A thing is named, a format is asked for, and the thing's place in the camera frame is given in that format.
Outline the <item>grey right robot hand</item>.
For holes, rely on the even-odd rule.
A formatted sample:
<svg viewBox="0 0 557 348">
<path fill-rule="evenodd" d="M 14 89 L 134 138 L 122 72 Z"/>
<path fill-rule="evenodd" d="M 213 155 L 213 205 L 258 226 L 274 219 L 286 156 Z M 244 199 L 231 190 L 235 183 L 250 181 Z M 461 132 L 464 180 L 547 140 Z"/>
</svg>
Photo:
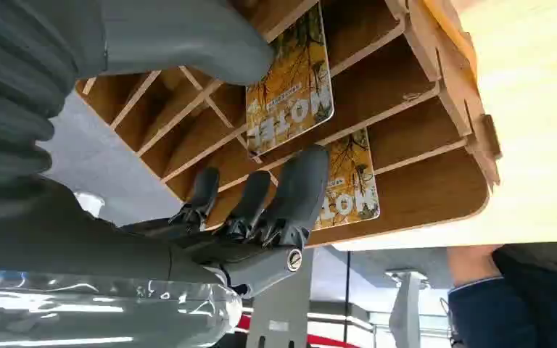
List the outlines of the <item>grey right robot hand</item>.
<svg viewBox="0 0 557 348">
<path fill-rule="evenodd" d="M 214 347 L 242 300 L 294 275 L 329 153 L 256 171 L 223 225 L 209 168 L 174 216 L 118 227 L 45 176 L 52 118 L 78 80 L 191 65 L 240 86 L 274 52 L 228 1 L 0 1 L 0 347 Z"/>
</svg>

